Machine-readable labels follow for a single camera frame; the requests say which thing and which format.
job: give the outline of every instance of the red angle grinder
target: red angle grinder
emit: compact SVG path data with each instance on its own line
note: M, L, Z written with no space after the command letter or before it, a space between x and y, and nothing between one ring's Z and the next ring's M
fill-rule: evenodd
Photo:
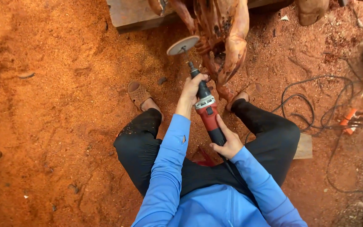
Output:
M194 47L198 40L198 36L190 36L184 38L179 42L173 44L167 50L167 54L176 55L185 53L187 55L187 51L190 48ZM200 71L194 67L191 61L188 61L188 65L190 67L191 78L194 78L200 73ZM194 107L196 109L196 112L201 117L201 120L204 123L204 126L208 132L211 141L218 144L219 146L223 146L226 143L226 138L215 118L218 114L217 103L205 81L200 82L197 97L199 98L199 101L194 105Z

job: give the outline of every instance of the left hand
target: left hand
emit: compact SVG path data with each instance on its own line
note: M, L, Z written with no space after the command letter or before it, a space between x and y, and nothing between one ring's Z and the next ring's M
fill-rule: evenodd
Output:
M199 83L203 80L208 82L210 77L206 74L196 75L194 79L187 77L184 83L183 91L181 92L182 94L180 95L180 100L189 103L190 106L193 106L197 102Z

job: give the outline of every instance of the sawdust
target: sawdust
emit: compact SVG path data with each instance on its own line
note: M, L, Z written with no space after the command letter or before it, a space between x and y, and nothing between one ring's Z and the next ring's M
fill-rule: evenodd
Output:
M363 22L363 3L350 6ZM363 77L358 58L363 28L357 27L348 7L334 7L309 27L299 26L294 5L281 14L292 19L251 16L246 62L230 81L232 88L239 91L262 83L263 97L256 105L273 110L284 88L293 82L323 74L354 78L345 62L327 59L321 55L324 52L346 56ZM0 226L121 227L133 222L142 197L112 147L118 132L138 114L126 88L138 80L154 97L166 117L159 130L162 138L188 76L184 57L165 53L186 36L183 24L120 36L110 23L104 0L0 0L0 152L4 154ZM189 55L195 65L201 63L198 54ZM30 71L35 72L33 77L18 78ZM167 81L158 85L163 76ZM305 94L320 119L342 86L340 81L320 79L294 86L287 95ZM247 129L235 116L223 113L224 106L219 102L219 111L244 140ZM363 98L351 107L363 110ZM349 108L340 108L333 121ZM286 111L310 117L299 99L292 99ZM363 195L338 193L326 181L336 137L336 132L327 131L313 138L314 158L294 161L283 185L309 226L331 226L348 204L363 199ZM363 147L363 139L347 143ZM203 124L193 113L188 157L200 145L218 160L208 144ZM342 145L336 156L330 171L337 187L363 189L363 149L351 151ZM69 185L76 186L77 192Z

